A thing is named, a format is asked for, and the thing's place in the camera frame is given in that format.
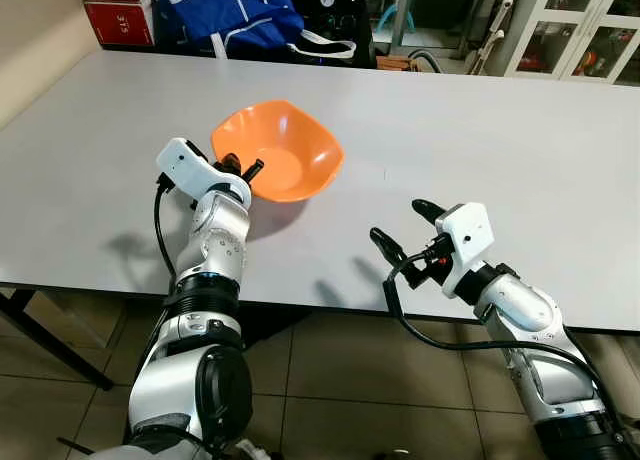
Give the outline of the blue fabric bag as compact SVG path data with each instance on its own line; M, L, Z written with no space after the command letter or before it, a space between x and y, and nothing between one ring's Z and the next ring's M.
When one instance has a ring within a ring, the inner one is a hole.
M154 0L157 47L182 54L280 50L297 43L305 18L293 0Z

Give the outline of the orange plastic bowl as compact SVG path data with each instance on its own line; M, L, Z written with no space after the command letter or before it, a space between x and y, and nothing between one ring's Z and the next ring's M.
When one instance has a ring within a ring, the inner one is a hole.
M271 100L230 114L211 132L219 157L237 155L264 168L250 181L256 198L296 203L314 198L337 178L346 152L337 136L287 100Z

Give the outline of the large red box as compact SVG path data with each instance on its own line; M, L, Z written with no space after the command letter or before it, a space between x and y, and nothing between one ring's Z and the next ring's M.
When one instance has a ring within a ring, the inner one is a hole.
M131 3L84 3L97 40L118 47L155 47L154 8Z

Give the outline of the black bag with white trim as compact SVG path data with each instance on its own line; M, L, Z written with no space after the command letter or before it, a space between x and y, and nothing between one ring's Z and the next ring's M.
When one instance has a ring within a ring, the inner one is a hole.
M353 41L352 59L343 59L343 66L375 70L375 54L370 52L372 27L367 0L293 0L303 16L307 30L325 39Z

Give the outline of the white glass door cabinet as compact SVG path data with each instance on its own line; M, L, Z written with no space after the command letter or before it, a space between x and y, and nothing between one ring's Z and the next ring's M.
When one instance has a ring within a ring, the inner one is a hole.
M640 0L515 0L492 73L637 86Z

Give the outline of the black table leg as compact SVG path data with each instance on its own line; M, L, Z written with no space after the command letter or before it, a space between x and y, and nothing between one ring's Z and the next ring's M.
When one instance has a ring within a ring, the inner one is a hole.
M95 384L100 390L113 390L115 383L108 376L26 312L29 301L35 294L36 291L31 288L18 288L12 295L0 294L0 317L86 381Z

